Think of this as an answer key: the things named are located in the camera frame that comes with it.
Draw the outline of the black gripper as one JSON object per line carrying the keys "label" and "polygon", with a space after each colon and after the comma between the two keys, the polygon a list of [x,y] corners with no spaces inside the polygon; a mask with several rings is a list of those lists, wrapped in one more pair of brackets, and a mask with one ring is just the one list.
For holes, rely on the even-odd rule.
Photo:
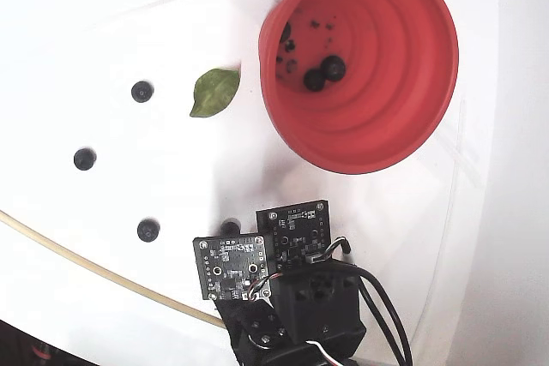
{"label": "black gripper", "polygon": [[326,348],[356,348],[366,333],[358,276],[331,265],[274,279],[273,306],[262,299],[244,303],[244,330],[260,348],[283,346],[287,334],[295,345],[314,340]]}

